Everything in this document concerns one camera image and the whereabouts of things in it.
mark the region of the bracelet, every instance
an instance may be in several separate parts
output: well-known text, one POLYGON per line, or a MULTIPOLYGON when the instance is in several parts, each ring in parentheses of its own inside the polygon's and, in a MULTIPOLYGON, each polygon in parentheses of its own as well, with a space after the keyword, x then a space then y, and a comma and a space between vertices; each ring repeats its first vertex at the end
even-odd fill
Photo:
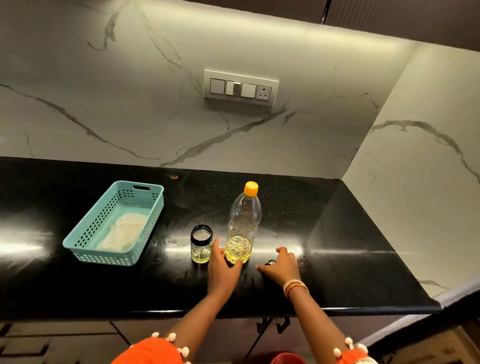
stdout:
POLYGON ((299 279, 292 279, 292 280, 289 280, 287 281, 284 285, 283 285, 283 294, 285 295, 285 297, 288 298, 288 292, 290 292, 290 290, 293 288, 293 287, 303 287, 307 290, 308 293, 310 293, 310 291, 308 290, 307 286, 305 286, 305 283, 303 283, 301 280, 299 279))

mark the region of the light switch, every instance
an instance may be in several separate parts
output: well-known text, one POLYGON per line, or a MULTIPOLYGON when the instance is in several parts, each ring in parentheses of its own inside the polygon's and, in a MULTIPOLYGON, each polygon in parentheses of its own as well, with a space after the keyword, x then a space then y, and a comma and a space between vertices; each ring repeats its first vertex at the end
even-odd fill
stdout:
POLYGON ((253 84, 241 84, 241 95, 242 97, 248 98, 255 98, 255 90, 257 89, 257 85, 253 84))
POLYGON ((235 81, 227 81, 227 90, 225 95, 240 96, 241 83, 235 81))
POLYGON ((210 79, 210 93, 211 94, 225 94, 225 80, 219 80, 218 78, 210 79))

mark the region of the kitchen counter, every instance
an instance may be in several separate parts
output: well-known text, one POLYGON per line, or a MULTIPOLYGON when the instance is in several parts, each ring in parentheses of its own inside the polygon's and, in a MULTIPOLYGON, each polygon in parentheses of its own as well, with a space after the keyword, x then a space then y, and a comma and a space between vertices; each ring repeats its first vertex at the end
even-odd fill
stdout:
POLYGON ((340 180, 0 158, 0 321, 180 317, 205 295, 207 265, 190 231, 207 224, 223 245, 229 210, 258 182, 263 217, 250 260, 219 317, 294 315, 255 269, 294 252, 329 315, 432 313, 428 297, 340 180), (62 241, 115 181, 161 184, 165 206, 138 263, 82 263, 62 241))

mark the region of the teal plastic basket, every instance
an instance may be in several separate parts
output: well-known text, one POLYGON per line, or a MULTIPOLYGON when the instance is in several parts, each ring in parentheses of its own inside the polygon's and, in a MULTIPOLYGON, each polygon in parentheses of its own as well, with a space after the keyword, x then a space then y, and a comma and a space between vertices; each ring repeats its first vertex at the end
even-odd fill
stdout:
POLYGON ((132 266, 138 261, 162 208, 162 186, 116 181, 67 235, 63 246, 82 262, 132 266), (110 227, 129 212, 148 216, 132 247, 120 253, 97 250, 110 227))

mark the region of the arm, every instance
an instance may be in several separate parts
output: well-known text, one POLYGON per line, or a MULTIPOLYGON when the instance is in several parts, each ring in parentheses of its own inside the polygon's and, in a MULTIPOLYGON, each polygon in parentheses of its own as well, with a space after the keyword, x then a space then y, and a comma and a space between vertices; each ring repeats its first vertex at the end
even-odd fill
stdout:
POLYGON ((218 247, 218 238, 212 245, 208 262, 208 294, 174 327, 166 332, 165 338, 174 332, 177 334, 174 345, 178 348, 188 347, 190 353, 184 361, 189 361, 200 347, 216 315, 228 301, 237 285, 242 267, 239 259, 232 268, 227 266, 223 253, 218 247))
MULTIPOLYGON (((258 271, 266 274, 280 287, 291 280, 300 279, 300 273, 293 253, 288 253, 285 247, 277 248, 279 254, 275 264, 257 266, 258 271)), ((308 345, 317 363, 335 364, 333 349, 347 351, 345 336, 323 312, 320 306, 303 287, 294 287, 288 298, 291 300, 308 345)))

